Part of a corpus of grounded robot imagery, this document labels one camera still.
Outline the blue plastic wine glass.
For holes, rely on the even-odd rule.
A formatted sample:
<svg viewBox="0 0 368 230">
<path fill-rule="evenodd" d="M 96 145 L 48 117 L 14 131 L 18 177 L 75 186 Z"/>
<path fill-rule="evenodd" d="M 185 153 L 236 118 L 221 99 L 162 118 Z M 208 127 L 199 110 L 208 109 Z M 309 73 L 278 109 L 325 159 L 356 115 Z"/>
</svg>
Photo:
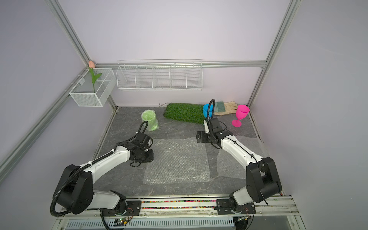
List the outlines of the blue plastic wine glass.
<svg viewBox="0 0 368 230">
<path fill-rule="evenodd" d="M 203 105 L 203 116 L 207 118 L 208 116 L 212 117 L 214 105 L 209 105 L 208 103 Z"/>
</svg>

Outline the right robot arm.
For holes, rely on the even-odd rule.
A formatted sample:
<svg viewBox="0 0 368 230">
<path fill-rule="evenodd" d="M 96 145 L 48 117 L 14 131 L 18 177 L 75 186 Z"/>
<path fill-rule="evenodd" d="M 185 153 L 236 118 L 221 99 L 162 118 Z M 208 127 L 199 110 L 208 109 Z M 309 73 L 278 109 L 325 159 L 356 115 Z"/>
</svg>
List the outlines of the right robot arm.
<svg viewBox="0 0 368 230">
<path fill-rule="evenodd" d="M 266 201 L 269 197 L 282 192 L 282 184 L 274 160 L 262 157 L 243 145 L 221 122 L 214 117 L 215 100 L 205 106 L 204 131 L 198 131 L 198 143 L 210 143 L 217 149 L 229 153 L 245 170 L 245 187 L 231 193 L 228 199 L 217 204 L 218 213 L 248 214 L 255 213 L 248 209 L 254 203 Z"/>
</svg>

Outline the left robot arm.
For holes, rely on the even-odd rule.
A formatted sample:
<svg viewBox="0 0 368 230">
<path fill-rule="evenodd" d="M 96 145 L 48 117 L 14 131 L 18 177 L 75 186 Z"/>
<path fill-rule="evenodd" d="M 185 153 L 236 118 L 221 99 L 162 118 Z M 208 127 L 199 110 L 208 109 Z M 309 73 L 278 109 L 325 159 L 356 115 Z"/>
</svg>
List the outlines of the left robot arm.
<svg viewBox="0 0 368 230">
<path fill-rule="evenodd" d="M 57 184 L 50 204 L 54 217 L 80 214 L 86 210 L 113 210 L 118 215 L 127 212 L 126 197 L 116 191 L 98 191 L 95 182 L 115 167 L 129 162 L 130 167 L 139 167 L 153 161 L 152 137 L 145 131 L 148 121 L 143 121 L 136 134 L 119 142 L 101 157 L 82 165 L 67 166 Z"/>
</svg>

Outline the bubble wrap sheet stack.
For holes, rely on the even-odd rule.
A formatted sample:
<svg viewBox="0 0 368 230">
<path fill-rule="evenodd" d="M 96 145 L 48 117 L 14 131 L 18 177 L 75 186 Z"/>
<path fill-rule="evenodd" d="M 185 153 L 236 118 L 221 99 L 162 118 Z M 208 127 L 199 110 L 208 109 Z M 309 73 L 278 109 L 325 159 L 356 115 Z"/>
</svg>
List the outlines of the bubble wrap sheet stack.
<svg viewBox="0 0 368 230">
<path fill-rule="evenodd" d="M 257 138 L 249 138 L 243 136 L 236 136 L 236 138 L 238 141 L 240 141 L 240 143 L 245 145 L 254 153 L 262 157 L 268 157 L 266 148 L 261 140 Z M 217 170 L 218 176 L 246 179 L 246 170 L 235 158 L 233 158 L 228 152 L 224 151 L 223 149 L 220 149 L 218 153 Z"/>
</svg>

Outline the pink plastic wine glass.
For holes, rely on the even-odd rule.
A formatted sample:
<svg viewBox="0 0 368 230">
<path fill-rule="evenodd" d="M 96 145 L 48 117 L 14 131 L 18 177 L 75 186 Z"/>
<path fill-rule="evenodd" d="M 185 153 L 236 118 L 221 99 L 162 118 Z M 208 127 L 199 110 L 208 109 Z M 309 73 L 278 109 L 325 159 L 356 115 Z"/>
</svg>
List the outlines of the pink plastic wine glass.
<svg viewBox="0 0 368 230">
<path fill-rule="evenodd" d="M 248 106 L 243 105 L 243 104 L 239 105 L 235 113 L 236 119 L 232 121 L 232 125 L 234 127 L 241 127 L 242 120 L 247 117 L 249 112 L 250 112 L 250 108 Z"/>
</svg>

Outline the green artificial grass mat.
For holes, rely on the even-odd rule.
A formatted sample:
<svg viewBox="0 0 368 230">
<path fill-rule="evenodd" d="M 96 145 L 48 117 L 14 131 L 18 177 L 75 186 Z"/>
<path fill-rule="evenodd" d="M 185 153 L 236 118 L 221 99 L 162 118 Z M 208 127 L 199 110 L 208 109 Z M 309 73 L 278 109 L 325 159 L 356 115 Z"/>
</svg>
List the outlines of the green artificial grass mat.
<svg viewBox="0 0 368 230">
<path fill-rule="evenodd" d="M 167 105 L 164 117 L 166 119 L 203 124 L 203 105 L 191 103 L 170 103 Z"/>
</svg>

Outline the beige work glove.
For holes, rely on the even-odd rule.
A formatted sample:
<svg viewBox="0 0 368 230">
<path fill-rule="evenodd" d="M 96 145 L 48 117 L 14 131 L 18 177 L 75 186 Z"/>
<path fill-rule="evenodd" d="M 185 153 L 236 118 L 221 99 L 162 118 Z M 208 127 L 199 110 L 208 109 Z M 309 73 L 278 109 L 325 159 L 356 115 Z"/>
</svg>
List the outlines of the beige work glove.
<svg viewBox="0 0 368 230">
<path fill-rule="evenodd" d="M 238 105 L 234 102 L 216 102 L 215 103 L 215 110 L 214 115 L 223 116 L 229 114 L 235 114 L 237 111 Z"/>
</svg>

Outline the white mesh corner basket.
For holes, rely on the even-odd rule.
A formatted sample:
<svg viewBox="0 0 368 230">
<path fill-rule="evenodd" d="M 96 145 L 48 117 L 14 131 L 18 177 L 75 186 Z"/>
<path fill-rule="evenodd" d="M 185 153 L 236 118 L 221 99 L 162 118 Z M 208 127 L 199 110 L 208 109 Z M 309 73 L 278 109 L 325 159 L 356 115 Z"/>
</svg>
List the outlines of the white mesh corner basket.
<svg viewBox="0 0 368 230">
<path fill-rule="evenodd" d="M 69 94 L 79 107 L 103 107 L 116 84 L 112 69 L 89 68 Z"/>
</svg>

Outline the white vent grille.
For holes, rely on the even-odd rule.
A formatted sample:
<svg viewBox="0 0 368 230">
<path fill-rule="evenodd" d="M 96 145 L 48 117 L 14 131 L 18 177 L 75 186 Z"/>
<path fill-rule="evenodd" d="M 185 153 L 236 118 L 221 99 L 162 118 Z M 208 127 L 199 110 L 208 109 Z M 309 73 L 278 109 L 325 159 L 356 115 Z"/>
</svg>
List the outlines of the white vent grille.
<svg viewBox="0 0 368 230">
<path fill-rule="evenodd" d="M 234 227 L 233 218 L 135 218 L 125 224 L 122 218 L 106 220 L 107 226 L 112 229 L 183 229 L 206 227 Z M 101 219 L 73 219 L 69 220 L 65 230 L 104 230 Z"/>
</svg>

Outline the artificial tulip flower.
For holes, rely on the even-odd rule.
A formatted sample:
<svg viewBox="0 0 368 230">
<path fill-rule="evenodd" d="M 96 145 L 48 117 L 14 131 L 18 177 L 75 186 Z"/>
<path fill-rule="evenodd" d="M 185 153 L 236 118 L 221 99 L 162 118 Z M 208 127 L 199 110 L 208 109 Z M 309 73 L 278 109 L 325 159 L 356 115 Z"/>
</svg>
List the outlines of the artificial tulip flower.
<svg viewBox="0 0 368 230">
<path fill-rule="evenodd" d="M 95 83 L 101 77 L 102 74 L 101 73 L 98 73 L 98 74 L 94 73 L 95 63 L 91 60 L 88 62 L 88 67 L 89 67 L 89 73 L 90 73 L 91 78 L 92 78 L 93 91 L 94 91 L 94 93 L 96 93 Z"/>
</svg>

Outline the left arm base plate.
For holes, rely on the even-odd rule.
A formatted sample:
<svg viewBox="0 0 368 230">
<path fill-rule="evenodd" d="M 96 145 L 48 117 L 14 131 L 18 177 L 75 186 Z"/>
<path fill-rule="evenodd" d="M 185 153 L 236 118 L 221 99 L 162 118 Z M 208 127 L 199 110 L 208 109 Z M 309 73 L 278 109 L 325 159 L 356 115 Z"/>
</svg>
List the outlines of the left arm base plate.
<svg viewBox="0 0 368 230">
<path fill-rule="evenodd" d="M 139 216 L 141 211 L 141 200 L 127 200 L 122 209 L 102 209 L 103 215 L 105 217 L 120 217 L 120 216 Z"/>
</svg>

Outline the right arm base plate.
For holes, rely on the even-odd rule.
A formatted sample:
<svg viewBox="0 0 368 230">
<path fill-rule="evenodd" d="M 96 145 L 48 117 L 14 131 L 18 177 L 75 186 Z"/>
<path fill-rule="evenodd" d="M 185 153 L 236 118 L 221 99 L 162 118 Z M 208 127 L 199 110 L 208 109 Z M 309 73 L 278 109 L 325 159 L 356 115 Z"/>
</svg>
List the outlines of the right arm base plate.
<svg viewBox="0 0 368 230">
<path fill-rule="evenodd" d="M 253 215 L 256 213 L 254 203 L 238 205 L 232 198 L 217 199 L 215 210 L 217 210 L 217 213 L 219 215 L 230 215 L 230 214 Z"/>
</svg>

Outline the aluminium front rail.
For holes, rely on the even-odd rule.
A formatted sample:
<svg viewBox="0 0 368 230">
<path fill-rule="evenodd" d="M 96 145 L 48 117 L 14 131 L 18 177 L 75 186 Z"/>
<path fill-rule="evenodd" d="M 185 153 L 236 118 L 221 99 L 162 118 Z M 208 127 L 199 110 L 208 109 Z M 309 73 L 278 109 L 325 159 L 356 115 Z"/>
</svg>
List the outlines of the aluminium front rail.
<svg viewBox="0 0 368 230">
<path fill-rule="evenodd" d="M 227 195 L 155 195 L 128 196 L 127 203 L 133 207 L 126 213 L 135 218 L 174 218 L 174 217 L 217 217 L 224 206 L 217 204 L 219 199 L 228 199 Z M 291 196 L 275 195 L 255 203 L 242 213 L 225 211 L 228 217 L 253 216 L 299 216 L 300 212 Z"/>
</svg>

